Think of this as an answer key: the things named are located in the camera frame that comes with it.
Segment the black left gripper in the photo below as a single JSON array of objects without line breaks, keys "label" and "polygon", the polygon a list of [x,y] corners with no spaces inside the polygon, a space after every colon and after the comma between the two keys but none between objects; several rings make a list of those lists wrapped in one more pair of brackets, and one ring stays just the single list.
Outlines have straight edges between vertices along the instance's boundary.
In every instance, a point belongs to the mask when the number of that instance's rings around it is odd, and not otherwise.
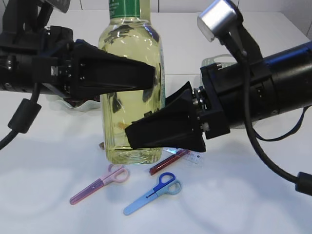
[{"label": "black left gripper", "polygon": [[32,98],[45,88],[48,94],[82,99],[154,85],[155,67],[110,54],[81,39],[74,42],[70,28],[51,26],[31,35],[36,51],[31,60]]}]

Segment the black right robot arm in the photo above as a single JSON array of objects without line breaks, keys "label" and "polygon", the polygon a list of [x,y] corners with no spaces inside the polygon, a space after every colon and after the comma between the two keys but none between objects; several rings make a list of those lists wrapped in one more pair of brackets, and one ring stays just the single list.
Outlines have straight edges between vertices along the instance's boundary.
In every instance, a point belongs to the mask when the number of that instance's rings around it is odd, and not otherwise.
[{"label": "black right robot arm", "polygon": [[[259,121],[312,103],[312,44],[268,56],[250,66],[251,120]],[[202,85],[186,83],[166,98],[160,111],[125,129],[134,149],[206,150],[205,140],[226,135],[244,123],[243,69],[233,64],[201,68]]]}]

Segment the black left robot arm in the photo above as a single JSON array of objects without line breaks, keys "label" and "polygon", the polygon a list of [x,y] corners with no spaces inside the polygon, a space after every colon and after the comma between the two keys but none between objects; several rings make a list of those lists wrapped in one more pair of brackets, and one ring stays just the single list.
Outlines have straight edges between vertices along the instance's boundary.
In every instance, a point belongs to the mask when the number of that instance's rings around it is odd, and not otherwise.
[{"label": "black left robot arm", "polygon": [[119,57],[84,40],[73,31],[48,26],[54,9],[66,13],[68,0],[10,0],[2,17],[0,88],[33,91],[74,100],[152,88],[154,67]]}]

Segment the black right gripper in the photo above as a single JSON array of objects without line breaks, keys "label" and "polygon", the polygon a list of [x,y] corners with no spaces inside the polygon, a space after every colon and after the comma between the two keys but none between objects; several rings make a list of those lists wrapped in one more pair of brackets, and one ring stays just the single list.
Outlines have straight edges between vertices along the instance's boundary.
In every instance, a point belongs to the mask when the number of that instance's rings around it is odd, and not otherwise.
[{"label": "black right gripper", "polygon": [[133,149],[182,148],[205,152],[202,136],[211,139],[230,133],[229,123],[214,88],[194,88],[186,82],[166,98],[166,106],[126,127]]}]

